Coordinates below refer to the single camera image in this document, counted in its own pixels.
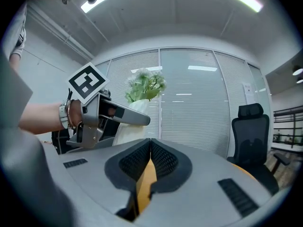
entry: office chair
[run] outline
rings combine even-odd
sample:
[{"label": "office chair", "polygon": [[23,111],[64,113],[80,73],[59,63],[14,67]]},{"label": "office chair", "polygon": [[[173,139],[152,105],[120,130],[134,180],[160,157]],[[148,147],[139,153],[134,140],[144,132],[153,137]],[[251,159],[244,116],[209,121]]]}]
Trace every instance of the office chair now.
[{"label": "office chair", "polygon": [[260,104],[239,106],[238,118],[232,121],[235,153],[227,160],[248,171],[274,195],[279,191],[274,173],[280,163],[287,166],[290,164],[290,160],[275,153],[274,157],[277,162],[273,170],[270,171],[264,165],[267,158],[269,117],[263,112]]}]

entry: white vase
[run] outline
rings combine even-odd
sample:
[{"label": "white vase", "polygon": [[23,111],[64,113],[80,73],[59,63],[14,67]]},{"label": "white vase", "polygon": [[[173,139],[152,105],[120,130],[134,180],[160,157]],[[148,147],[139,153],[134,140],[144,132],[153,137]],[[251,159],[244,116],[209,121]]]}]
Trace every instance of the white vase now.
[{"label": "white vase", "polygon": [[[148,115],[149,100],[142,99],[131,103],[129,108]],[[121,123],[117,130],[113,146],[144,138],[146,126]]]}]

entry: person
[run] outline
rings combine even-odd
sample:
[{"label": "person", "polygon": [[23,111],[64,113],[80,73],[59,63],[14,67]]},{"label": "person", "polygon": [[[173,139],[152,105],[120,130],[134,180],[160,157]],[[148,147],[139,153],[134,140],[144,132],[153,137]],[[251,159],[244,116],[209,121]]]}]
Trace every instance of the person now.
[{"label": "person", "polygon": [[[22,5],[12,19],[2,39],[1,47],[11,67],[18,72],[22,51],[26,42],[25,20],[27,6]],[[64,125],[59,116],[59,107],[62,103],[27,104],[21,116],[19,127],[33,134],[42,134],[51,131],[63,130]],[[69,125],[78,125],[81,122],[81,102],[74,100],[70,104]],[[115,110],[109,109],[108,114],[114,115]]]}]

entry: bracelet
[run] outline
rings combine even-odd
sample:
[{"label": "bracelet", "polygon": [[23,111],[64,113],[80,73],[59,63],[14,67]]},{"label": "bracelet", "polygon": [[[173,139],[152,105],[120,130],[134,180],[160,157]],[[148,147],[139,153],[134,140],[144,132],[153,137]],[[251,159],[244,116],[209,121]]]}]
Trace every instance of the bracelet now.
[{"label": "bracelet", "polygon": [[67,120],[68,120],[68,126],[69,127],[75,127],[75,125],[72,123],[71,121],[71,117],[70,117],[70,108],[71,108],[71,104],[73,103],[74,99],[72,100],[69,100],[67,103],[66,103],[66,108],[67,108]]}]

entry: floor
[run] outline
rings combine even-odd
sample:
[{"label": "floor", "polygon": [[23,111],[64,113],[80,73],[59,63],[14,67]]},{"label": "floor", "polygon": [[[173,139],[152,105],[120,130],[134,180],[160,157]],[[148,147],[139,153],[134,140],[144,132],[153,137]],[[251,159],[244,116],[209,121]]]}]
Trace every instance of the floor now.
[{"label": "floor", "polygon": [[290,164],[288,166],[284,166],[280,164],[276,173],[274,174],[276,180],[278,181],[279,188],[283,189],[288,186],[291,186],[295,180],[298,170],[301,167],[301,163],[303,162],[303,156],[295,153],[284,152],[280,150],[271,150],[267,156],[267,161],[265,165],[269,170],[272,170],[276,163],[276,158],[274,157],[274,153],[280,153],[285,157],[290,159]]}]

